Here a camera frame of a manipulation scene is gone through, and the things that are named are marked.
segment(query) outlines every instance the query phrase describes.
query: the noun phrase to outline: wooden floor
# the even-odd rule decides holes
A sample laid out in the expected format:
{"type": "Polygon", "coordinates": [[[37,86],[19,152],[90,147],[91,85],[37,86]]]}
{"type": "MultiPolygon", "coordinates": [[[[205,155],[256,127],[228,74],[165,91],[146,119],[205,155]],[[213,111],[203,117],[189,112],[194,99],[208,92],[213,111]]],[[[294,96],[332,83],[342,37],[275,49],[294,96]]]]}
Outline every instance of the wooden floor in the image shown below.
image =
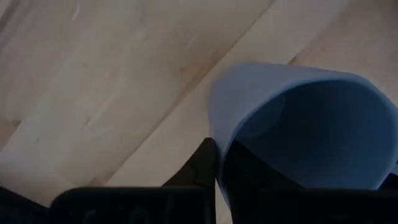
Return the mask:
{"type": "Polygon", "coordinates": [[[395,0],[0,0],[0,14],[0,185],[43,205],[162,185],[240,63],[357,73],[398,105],[395,0]]]}

